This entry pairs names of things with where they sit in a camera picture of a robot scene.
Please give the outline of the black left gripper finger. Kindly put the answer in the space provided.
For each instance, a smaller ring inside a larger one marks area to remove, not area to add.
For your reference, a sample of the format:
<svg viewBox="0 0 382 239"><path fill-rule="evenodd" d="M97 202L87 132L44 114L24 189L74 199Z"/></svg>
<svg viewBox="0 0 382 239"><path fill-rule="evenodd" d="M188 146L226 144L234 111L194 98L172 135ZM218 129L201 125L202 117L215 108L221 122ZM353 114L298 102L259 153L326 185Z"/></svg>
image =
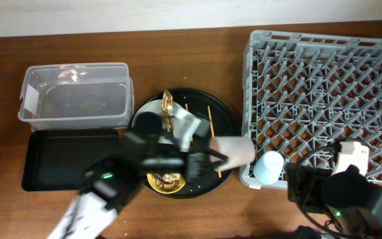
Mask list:
<svg viewBox="0 0 382 239"><path fill-rule="evenodd" d="M227 160L221 160L221 159L216 159L214 161L208 160L207 169L220 171L220 167L225 165L226 163L227 163Z"/></svg>
<svg viewBox="0 0 382 239"><path fill-rule="evenodd" d="M211 156L214 156L215 158L218 158L218 159L228 159L228 157L212 148L208 148L207 149L207 154L208 155L211 155Z"/></svg>

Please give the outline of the pink cup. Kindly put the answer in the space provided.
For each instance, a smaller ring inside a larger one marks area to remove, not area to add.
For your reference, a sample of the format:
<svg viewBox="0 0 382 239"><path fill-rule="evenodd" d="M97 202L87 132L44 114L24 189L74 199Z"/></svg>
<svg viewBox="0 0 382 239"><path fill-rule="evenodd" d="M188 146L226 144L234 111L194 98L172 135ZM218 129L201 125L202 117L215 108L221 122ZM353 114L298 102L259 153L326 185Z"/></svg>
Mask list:
<svg viewBox="0 0 382 239"><path fill-rule="evenodd" d="M210 148L227 156L223 165L215 171L226 171L250 164L256 158L254 143L248 137L215 137L210 140Z"/></svg>

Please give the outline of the yellow bowl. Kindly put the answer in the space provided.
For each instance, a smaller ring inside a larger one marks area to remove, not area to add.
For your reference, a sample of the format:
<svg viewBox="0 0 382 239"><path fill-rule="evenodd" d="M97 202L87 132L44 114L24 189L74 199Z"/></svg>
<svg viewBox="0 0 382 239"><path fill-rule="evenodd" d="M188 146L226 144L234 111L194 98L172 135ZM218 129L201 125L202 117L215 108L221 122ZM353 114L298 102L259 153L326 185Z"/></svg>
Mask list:
<svg viewBox="0 0 382 239"><path fill-rule="evenodd" d="M150 187L161 194L173 194L178 192L186 181L180 173L147 174Z"/></svg>

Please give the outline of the light blue cup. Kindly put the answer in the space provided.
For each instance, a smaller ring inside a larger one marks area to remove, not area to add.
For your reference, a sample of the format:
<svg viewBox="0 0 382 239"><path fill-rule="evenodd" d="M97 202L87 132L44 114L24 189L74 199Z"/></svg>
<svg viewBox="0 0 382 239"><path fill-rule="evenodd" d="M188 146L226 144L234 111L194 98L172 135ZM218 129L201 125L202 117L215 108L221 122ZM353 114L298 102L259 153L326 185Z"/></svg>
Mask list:
<svg viewBox="0 0 382 239"><path fill-rule="evenodd" d="M276 151L266 151L253 167L254 177L263 184L276 183L283 169L283 156Z"/></svg>

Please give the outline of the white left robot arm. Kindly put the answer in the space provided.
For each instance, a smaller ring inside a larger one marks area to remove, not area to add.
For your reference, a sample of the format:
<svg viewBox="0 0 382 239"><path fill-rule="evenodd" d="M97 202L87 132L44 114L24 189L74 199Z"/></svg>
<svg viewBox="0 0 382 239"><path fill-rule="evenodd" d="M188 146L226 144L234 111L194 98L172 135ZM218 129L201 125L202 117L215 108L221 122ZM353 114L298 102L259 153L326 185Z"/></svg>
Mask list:
<svg viewBox="0 0 382 239"><path fill-rule="evenodd" d="M119 152L94 163L83 174L77 196L50 238L96 238L136 196L148 174L178 173L186 182L217 171L229 158L202 141L208 121L185 113L180 139L163 128L164 116L144 112L121 141Z"/></svg>

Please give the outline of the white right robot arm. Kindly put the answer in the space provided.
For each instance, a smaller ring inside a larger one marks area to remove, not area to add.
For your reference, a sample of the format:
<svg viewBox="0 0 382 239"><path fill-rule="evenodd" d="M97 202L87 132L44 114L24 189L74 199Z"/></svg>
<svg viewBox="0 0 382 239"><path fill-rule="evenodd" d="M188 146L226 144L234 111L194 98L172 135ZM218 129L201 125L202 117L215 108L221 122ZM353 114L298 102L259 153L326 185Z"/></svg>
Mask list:
<svg viewBox="0 0 382 239"><path fill-rule="evenodd" d="M382 187L350 165L345 171L290 163L288 199L317 228L336 238L382 238Z"/></svg>

